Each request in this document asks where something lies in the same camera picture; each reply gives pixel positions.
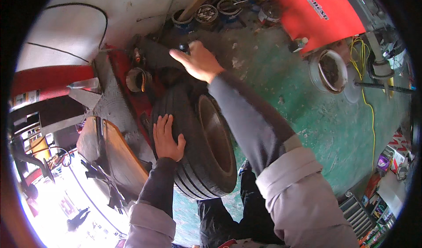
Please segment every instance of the right hand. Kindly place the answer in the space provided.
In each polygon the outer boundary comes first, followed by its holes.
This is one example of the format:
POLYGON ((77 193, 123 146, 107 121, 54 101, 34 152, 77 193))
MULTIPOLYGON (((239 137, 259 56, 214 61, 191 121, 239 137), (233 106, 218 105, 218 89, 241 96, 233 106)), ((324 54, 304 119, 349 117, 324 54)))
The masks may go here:
POLYGON ((180 50, 169 51, 176 61, 182 63, 186 71, 201 81, 211 83, 220 72, 224 71, 214 55, 207 50, 201 41, 193 41, 189 44, 190 56, 180 50))

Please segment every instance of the gray sleeve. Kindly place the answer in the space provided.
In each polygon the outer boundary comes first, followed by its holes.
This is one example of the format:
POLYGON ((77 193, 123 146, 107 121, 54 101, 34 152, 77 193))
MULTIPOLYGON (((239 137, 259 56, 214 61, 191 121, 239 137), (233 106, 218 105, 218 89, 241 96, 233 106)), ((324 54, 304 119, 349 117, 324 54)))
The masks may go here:
POLYGON ((285 153, 284 142, 295 132, 252 88, 223 71, 208 90, 257 175, 285 153))
POLYGON ((282 155, 256 178, 274 232, 290 247, 359 247, 309 148, 282 155))
POLYGON ((137 203, 146 203, 163 210, 173 218, 173 183, 177 163, 171 158, 157 160, 139 195, 137 203))
POLYGON ((129 233, 125 248, 171 247, 176 222, 164 211, 145 203, 130 208, 129 233))

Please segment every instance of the hand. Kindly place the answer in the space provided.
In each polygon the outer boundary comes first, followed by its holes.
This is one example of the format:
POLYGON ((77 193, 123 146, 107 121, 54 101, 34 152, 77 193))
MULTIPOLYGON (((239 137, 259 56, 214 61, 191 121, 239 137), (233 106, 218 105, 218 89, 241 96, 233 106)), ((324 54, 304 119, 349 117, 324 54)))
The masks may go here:
POLYGON ((224 71, 214 55, 204 47, 201 41, 191 42, 189 48, 190 56, 176 49, 171 49, 169 53, 176 61, 182 63, 193 77, 211 83, 215 76, 224 71))
POLYGON ((177 137, 177 144, 171 134, 171 125, 173 124, 173 115, 158 116, 157 123, 153 125, 153 135, 155 151, 158 158, 168 157, 179 162, 183 157, 186 140, 180 134, 177 137))

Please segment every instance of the plastic bottle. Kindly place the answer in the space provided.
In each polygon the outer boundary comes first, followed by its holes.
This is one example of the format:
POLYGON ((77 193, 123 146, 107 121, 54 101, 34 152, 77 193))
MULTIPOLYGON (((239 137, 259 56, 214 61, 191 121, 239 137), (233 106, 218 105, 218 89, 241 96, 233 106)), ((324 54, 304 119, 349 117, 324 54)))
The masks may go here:
POLYGON ((290 43, 289 50, 292 53, 298 52, 305 47, 306 43, 308 43, 308 38, 297 38, 290 43))

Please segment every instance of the shoe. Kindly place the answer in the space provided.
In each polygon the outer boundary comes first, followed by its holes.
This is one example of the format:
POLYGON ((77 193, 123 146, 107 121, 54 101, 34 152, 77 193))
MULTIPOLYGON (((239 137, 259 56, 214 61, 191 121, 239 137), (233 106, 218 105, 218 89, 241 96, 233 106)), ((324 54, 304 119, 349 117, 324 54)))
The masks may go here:
POLYGON ((247 159, 245 160, 245 162, 243 162, 243 164, 239 168, 239 171, 238 171, 239 176, 246 170, 252 170, 252 166, 247 159))

